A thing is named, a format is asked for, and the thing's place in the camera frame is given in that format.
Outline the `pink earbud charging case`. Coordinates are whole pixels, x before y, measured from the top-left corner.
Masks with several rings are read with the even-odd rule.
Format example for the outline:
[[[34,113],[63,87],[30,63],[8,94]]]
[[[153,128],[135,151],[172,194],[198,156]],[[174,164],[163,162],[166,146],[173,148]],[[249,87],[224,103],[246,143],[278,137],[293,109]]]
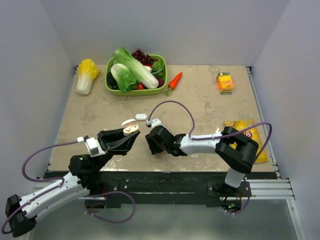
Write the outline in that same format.
[[[137,121],[135,119],[128,119],[124,121],[121,124],[121,127],[123,128],[123,134],[125,136],[128,136],[134,132],[137,132],[139,130],[139,126],[137,124]]]

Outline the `white earbud charging case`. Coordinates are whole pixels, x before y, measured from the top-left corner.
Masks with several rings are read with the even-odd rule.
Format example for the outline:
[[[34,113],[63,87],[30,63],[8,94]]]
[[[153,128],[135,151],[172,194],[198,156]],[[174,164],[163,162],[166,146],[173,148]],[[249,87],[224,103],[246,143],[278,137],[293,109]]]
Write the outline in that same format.
[[[146,121],[148,119],[148,115],[145,113],[137,113],[134,118],[136,121]]]

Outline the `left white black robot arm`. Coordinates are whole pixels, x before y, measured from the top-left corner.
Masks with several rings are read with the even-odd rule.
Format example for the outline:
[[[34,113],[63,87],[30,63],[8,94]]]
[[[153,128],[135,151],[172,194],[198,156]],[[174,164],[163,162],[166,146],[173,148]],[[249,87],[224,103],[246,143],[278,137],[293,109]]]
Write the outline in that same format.
[[[78,198],[99,196],[104,190],[101,169],[113,156],[125,156],[139,136],[138,129],[102,130],[97,137],[81,136],[75,144],[86,146],[88,153],[74,155],[69,171],[63,177],[53,177],[51,184],[25,195],[14,194],[7,199],[5,220],[1,232],[14,238],[30,232],[37,222],[51,211]]]

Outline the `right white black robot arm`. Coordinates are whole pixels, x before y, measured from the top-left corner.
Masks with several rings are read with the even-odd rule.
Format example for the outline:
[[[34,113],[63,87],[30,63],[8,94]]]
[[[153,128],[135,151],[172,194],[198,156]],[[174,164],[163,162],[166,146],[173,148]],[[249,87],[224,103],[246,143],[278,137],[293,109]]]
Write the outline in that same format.
[[[222,132],[209,135],[189,136],[171,134],[164,126],[154,127],[145,136],[153,155],[167,152],[174,157],[193,154],[217,154],[229,166],[223,192],[230,197],[241,190],[241,182],[252,170],[259,145],[256,141],[231,126]]]

